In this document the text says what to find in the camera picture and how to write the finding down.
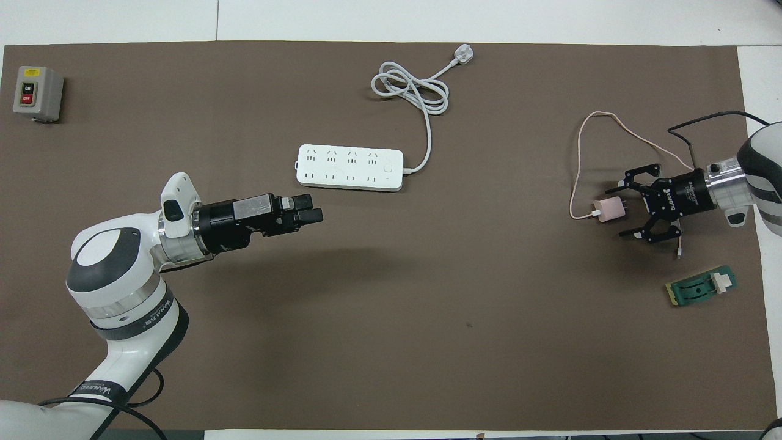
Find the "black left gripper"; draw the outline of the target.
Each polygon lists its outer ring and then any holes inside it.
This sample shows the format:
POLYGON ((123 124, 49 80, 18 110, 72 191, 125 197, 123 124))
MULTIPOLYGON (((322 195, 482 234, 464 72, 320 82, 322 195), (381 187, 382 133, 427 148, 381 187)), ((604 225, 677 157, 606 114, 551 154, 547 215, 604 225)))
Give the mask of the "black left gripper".
POLYGON ((265 193, 204 204, 197 210, 197 234, 209 254, 246 248, 254 233, 279 236, 318 222, 323 222, 323 212, 313 208, 310 193, 295 197, 265 193))

